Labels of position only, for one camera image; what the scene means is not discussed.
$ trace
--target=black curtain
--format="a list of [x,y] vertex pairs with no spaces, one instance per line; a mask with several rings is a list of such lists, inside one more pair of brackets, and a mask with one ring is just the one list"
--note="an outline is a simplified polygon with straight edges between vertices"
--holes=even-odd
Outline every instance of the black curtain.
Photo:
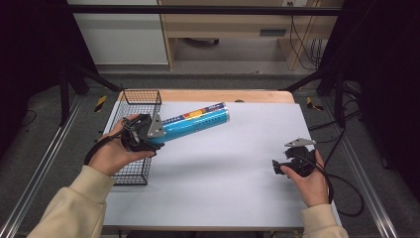
[[[321,67],[337,59],[335,53],[372,2],[345,2],[364,11],[338,18]],[[346,45],[339,68],[344,80],[361,85],[361,107],[384,160],[420,200],[419,9],[416,0],[377,0]]]
[[[67,2],[0,1],[0,131],[6,138],[0,158],[19,130],[31,96],[58,85],[65,65],[77,63],[98,73],[73,15],[46,11],[48,4]],[[83,76],[71,67],[66,75],[76,93],[88,91]]]

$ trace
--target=desk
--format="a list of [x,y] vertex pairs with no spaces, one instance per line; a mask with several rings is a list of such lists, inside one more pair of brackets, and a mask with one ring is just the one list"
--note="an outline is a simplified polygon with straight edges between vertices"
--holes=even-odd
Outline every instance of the desk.
[[[289,92],[160,93],[162,119],[225,101],[231,121],[167,142],[152,160],[147,186],[112,188],[104,226],[254,231],[303,226],[300,210],[305,204],[292,181],[277,176],[271,165],[271,160],[285,161],[285,143],[309,138],[300,107]],[[233,102],[237,99],[246,102]]]
[[[255,7],[287,7],[286,0],[158,0],[159,5],[190,6],[255,6]],[[296,7],[341,7],[344,0],[308,0]],[[179,38],[276,38],[281,46],[289,69],[299,64],[303,46],[307,48],[309,39],[330,38],[337,17],[333,16],[295,16],[295,31],[291,30],[290,16],[235,16],[235,15],[188,15],[161,14],[163,37],[166,54],[171,69],[174,68],[176,41]]]

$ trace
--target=gray floor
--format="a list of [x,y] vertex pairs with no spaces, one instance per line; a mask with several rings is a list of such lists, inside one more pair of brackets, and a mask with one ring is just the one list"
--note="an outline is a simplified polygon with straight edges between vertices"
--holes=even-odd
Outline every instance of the gray floor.
[[[219,46],[207,43],[181,41],[176,55],[177,68],[145,67],[146,74],[137,74],[123,68],[105,68],[103,75],[116,84],[136,88],[238,88],[278,89],[303,78],[312,70],[299,68],[289,71],[275,41],[223,40]],[[48,202],[62,186],[68,185],[78,174],[83,158],[94,141],[100,136],[111,112],[117,94],[98,83],[87,80],[91,89],[82,96],[82,103],[69,133],[66,135],[51,167],[38,191],[27,215],[22,220],[19,234],[26,234],[39,221]],[[307,108],[306,98],[311,96],[315,104],[332,102],[330,96],[318,98],[314,93],[317,82],[310,83],[294,92],[294,99],[302,108],[308,127],[331,121],[326,110]],[[107,100],[100,112],[93,112],[100,96]],[[4,223],[26,188],[44,152],[48,149],[59,123],[59,90],[52,87],[35,95],[29,108],[37,113],[35,120],[22,127],[12,146],[0,161],[0,222]],[[358,110],[356,103],[349,103],[347,113]],[[34,118],[28,112],[25,122]],[[316,141],[328,141],[337,136],[333,126],[311,131]],[[385,170],[380,161],[371,135],[364,123],[355,116],[348,120],[346,137],[357,152],[368,178],[377,192],[399,237],[420,237],[420,205],[410,193],[396,171]],[[332,150],[333,143],[319,144],[324,157]],[[357,184],[349,168],[343,144],[337,148],[328,168],[329,173],[339,175]],[[344,183],[333,180],[336,202],[345,212],[354,212],[360,202],[354,191]],[[341,215],[344,227],[351,237],[382,237],[369,207],[358,217]],[[281,237],[294,237],[283,234]]]

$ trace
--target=hand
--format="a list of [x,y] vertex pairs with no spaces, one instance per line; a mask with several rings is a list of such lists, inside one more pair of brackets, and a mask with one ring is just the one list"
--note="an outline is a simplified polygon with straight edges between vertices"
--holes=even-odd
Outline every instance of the hand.
[[[324,161],[318,150],[315,151],[315,159],[321,168],[324,168]],[[324,176],[315,169],[308,177],[301,177],[293,169],[287,166],[281,166],[280,169],[293,180],[299,189],[303,202],[308,207],[328,204],[328,186]]]
[[[134,119],[138,115],[131,115],[128,119]],[[114,128],[107,134],[103,135],[99,140],[107,136],[115,135],[123,129],[122,120],[118,121]],[[113,176],[127,164],[139,161],[147,157],[154,156],[153,151],[128,152],[121,144],[121,139],[116,138],[106,143],[89,162],[89,167],[103,173],[107,176]]]

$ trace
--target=beige sleeve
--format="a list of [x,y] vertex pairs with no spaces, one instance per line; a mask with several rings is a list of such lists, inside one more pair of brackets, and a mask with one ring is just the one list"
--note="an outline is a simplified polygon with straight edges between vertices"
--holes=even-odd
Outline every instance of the beige sleeve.
[[305,226],[304,238],[349,237],[347,231],[337,224],[330,204],[316,205],[302,211]]
[[112,178],[84,166],[73,184],[55,195],[28,237],[99,237],[105,198],[114,182]]

